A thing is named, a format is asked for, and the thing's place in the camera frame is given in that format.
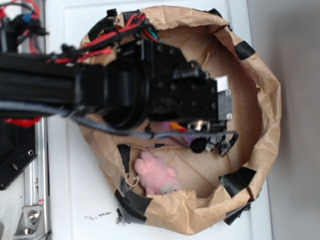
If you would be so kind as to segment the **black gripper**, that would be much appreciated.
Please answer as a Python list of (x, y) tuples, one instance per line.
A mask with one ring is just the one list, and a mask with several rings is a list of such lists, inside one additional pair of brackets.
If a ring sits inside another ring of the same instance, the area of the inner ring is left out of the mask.
[(234, 116), (232, 91), (219, 90), (216, 79), (197, 61), (186, 60), (179, 48), (135, 40), (119, 48), (117, 63), (128, 107), (118, 128), (135, 128), (145, 119), (173, 121), (185, 127), (184, 136), (194, 137), (190, 147), (196, 153), (227, 153), (234, 146), (227, 138), (227, 122)]

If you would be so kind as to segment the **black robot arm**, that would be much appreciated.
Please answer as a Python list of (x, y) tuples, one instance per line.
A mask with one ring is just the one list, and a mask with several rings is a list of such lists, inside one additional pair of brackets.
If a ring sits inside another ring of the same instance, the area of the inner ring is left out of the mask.
[(47, 56), (0, 56), (0, 116), (31, 120), (60, 115), (105, 133), (146, 139), (192, 137), (200, 153), (236, 143), (230, 90), (171, 45), (126, 43), (108, 65), (51, 63)]

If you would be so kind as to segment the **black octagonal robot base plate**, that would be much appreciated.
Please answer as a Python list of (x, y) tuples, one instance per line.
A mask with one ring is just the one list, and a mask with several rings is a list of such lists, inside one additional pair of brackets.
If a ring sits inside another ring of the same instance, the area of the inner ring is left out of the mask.
[(0, 124), (0, 189), (6, 190), (37, 156), (36, 128)]

